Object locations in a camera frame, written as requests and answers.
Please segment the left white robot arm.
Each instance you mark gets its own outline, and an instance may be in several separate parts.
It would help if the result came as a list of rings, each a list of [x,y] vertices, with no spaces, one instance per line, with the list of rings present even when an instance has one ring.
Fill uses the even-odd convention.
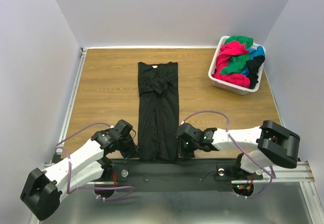
[[[133,186],[117,186],[117,174],[107,154],[115,151],[130,157],[136,151],[130,135],[133,126],[119,120],[115,126],[97,131],[74,153],[43,170],[33,169],[25,182],[20,199],[39,220],[50,217],[61,202],[77,190],[93,189],[98,199],[109,200],[104,191],[128,190]]]

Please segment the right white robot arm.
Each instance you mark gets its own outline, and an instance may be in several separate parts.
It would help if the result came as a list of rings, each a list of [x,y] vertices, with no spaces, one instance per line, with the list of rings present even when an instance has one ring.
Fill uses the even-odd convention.
[[[189,159],[194,157],[195,150],[251,150],[250,153],[238,155],[233,165],[233,173],[238,178],[257,173],[262,167],[297,167],[300,136],[274,121],[264,121],[261,126],[249,129],[208,128],[204,131],[183,122],[176,135],[181,154]]]

